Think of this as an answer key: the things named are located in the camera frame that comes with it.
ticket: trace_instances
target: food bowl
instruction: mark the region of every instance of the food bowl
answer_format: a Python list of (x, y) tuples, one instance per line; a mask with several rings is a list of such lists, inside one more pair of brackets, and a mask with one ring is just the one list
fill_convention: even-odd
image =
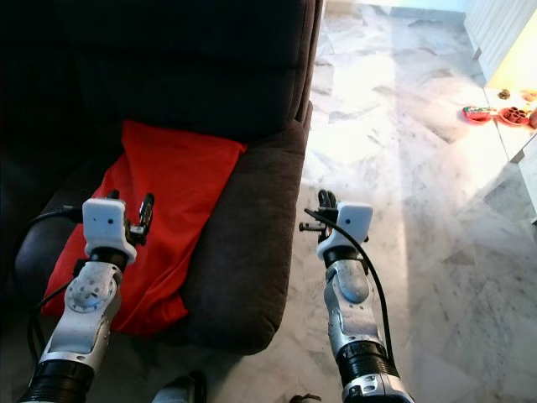
[(502, 123), (505, 123), (508, 126), (525, 126), (529, 123), (529, 119), (525, 116), (525, 113), (518, 110), (516, 107), (505, 107), (500, 110), (498, 112), (498, 118)]
[(464, 107), (462, 109), (462, 116), (464, 116), (464, 118), (470, 123), (484, 124), (486, 122), (489, 122), (493, 118), (493, 115), (491, 115), (490, 112), (468, 113), (465, 110), (467, 108), (468, 107)]

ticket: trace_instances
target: red pillow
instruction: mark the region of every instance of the red pillow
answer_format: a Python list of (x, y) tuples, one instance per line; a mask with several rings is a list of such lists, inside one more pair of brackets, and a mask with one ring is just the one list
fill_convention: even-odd
[[(110, 167), (93, 196), (118, 189), (127, 215), (138, 221), (147, 192), (155, 196), (148, 242), (138, 247), (121, 285), (122, 305), (112, 329), (148, 336), (187, 314), (179, 295), (190, 256), (209, 219), (244, 144), (228, 139), (125, 121), (124, 154)], [(82, 226), (69, 237), (50, 276), (47, 295), (72, 276), (76, 261), (85, 257)], [(62, 296), (44, 308), (61, 315)]]

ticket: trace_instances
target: robotic arm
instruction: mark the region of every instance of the robotic arm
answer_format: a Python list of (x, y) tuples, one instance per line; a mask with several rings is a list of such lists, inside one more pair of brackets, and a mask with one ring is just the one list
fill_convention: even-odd
[[(148, 194), (140, 223), (125, 217), (125, 204), (113, 191), (82, 206), (85, 262), (66, 286), (64, 313), (39, 360), (28, 389), (18, 403), (83, 403), (97, 372), (110, 334), (110, 322), (121, 304), (123, 272), (136, 259), (135, 246), (145, 244), (153, 217), (154, 197)], [(301, 223), (300, 231), (320, 232), (317, 255), (326, 266), (325, 302), (328, 334), (341, 375), (344, 403), (414, 403), (395, 368), (382, 287), (363, 252), (373, 209), (365, 204), (336, 202), (319, 192), (318, 223)], [(375, 280), (385, 329), (385, 342), (373, 316)], [(195, 377), (177, 379), (153, 400), (205, 401), (205, 386)]]
[(389, 330), (388, 348), (378, 334), (371, 281), (376, 273), (360, 258), (361, 248), (330, 225), (335, 223), (334, 228), (342, 228), (356, 243), (367, 242), (373, 209), (361, 203), (336, 202), (329, 191), (319, 192), (319, 204), (318, 211), (306, 212), (321, 223), (301, 222), (299, 228), (321, 233), (316, 252), (326, 266), (328, 335), (343, 385), (342, 400), (414, 403), (395, 368)]
[(65, 309), (41, 356), (22, 402), (81, 403), (108, 345), (110, 322), (121, 305), (123, 272), (145, 244), (154, 197), (140, 208), (140, 223), (125, 217), (125, 203), (113, 191), (82, 206), (89, 259), (65, 291)]

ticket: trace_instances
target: white wall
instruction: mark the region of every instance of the white wall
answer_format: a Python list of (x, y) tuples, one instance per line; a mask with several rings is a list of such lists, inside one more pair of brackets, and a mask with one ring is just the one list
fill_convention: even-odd
[(326, 0), (339, 3), (364, 3), (388, 7), (424, 8), (427, 10), (444, 10), (464, 12), (472, 0)]

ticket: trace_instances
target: black cable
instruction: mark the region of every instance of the black cable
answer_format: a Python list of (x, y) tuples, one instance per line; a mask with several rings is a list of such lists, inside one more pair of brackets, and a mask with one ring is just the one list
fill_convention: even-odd
[(30, 315), (26, 336), (28, 340), (28, 347), (29, 347), (30, 355), (32, 356), (32, 360), (34, 361), (36, 365), (39, 362), (39, 356), (38, 356), (38, 352), (34, 344), (33, 331), (35, 331), (35, 335), (37, 337), (41, 351), (43, 351), (45, 347), (43, 331), (41, 329), (41, 326), (39, 325), (39, 321), (36, 318), (37, 314), (39, 314), (41, 307), (43, 307), (44, 304), (46, 304), (46, 302), (50, 300), (50, 298), (53, 298), (54, 296), (58, 295), (58, 293), (62, 292), (66, 288), (67, 285), (64, 285), (61, 289), (54, 291), (52, 294), (50, 294), (50, 296), (43, 299), (36, 307), (32, 307), (31, 303), (29, 302), (29, 298), (26, 296), (24, 292), (23, 285), (18, 277), (18, 273), (16, 270), (16, 259), (17, 259), (18, 251), (20, 250), (20, 248), (23, 245), (24, 240), (28, 236), (30, 229), (32, 229), (32, 227), (38, 222), (42, 222), (48, 218), (54, 218), (54, 217), (69, 218), (72, 222), (80, 223), (82, 222), (82, 210), (80, 208), (64, 206), (62, 210), (55, 211), (55, 212), (46, 212), (30, 220), (28, 224), (26, 224), (26, 227), (24, 227), (20, 235), (17, 237), (17, 240), (13, 248), (13, 261), (11, 264), (11, 276), (13, 279), (15, 290), (18, 293), (19, 299), (21, 300), (23, 305), (25, 305)]
[(360, 246), (360, 244), (356, 241), (356, 239), (354, 239), (351, 235), (349, 235), (349, 233), (345, 231), (343, 228), (337, 226), (335, 223), (333, 223), (329, 219), (324, 218), (321, 214), (311, 211), (309, 208), (305, 208), (304, 211), (310, 216), (312, 216), (315, 220), (324, 223), (327, 227), (331, 227), (335, 229), (337, 232), (339, 232), (341, 235), (347, 238), (348, 241), (352, 243), (352, 246), (354, 246), (357, 249), (357, 251), (365, 260), (366, 265), (369, 268), (369, 271), (371, 271), (371, 275), (373, 276), (373, 279), (375, 281), (375, 285), (378, 291), (378, 299), (380, 300), (380, 306), (381, 306), (382, 313), (383, 313), (384, 339), (386, 340), (386, 350), (388, 352), (388, 361), (390, 364), (392, 364), (395, 367), (394, 351), (392, 349), (392, 336), (389, 332), (388, 307), (386, 305), (386, 297), (384, 296), (383, 287), (380, 284), (380, 279), (378, 278), (377, 271), (375, 270), (373, 263), (369, 259), (368, 254), (366, 254), (365, 250), (363, 250), (362, 246)]
[[(41, 333), (41, 337), (43, 338), (43, 332), (41, 330), (41, 326), (39, 325), (38, 315), (41, 312), (41, 308), (43, 308), (43, 306), (45, 306), (45, 304), (49, 302), (50, 300), (52, 300), (55, 296), (61, 294), (69, 286), (69, 284), (70, 284), (70, 280), (67, 281), (67, 283), (63, 284), (59, 289), (55, 290), (54, 292), (52, 292), (51, 294), (43, 298), (43, 300), (41, 300), (41, 302), (37, 304), (35, 308), (30, 312), (30, 318), (28, 319), (28, 326), (26, 328), (26, 338), (28, 340), (28, 347), (30, 350), (30, 355), (32, 356), (32, 360), (34, 361), (35, 367), (37, 367), (37, 364), (39, 363), (39, 352), (37, 352), (35, 349), (33, 330), (39, 329), (39, 332)], [(45, 345), (44, 345), (44, 338), (43, 338), (43, 343), (41, 345), (41, 351), (40, 351), (41, 353), (43, 352), (44, 347)]]

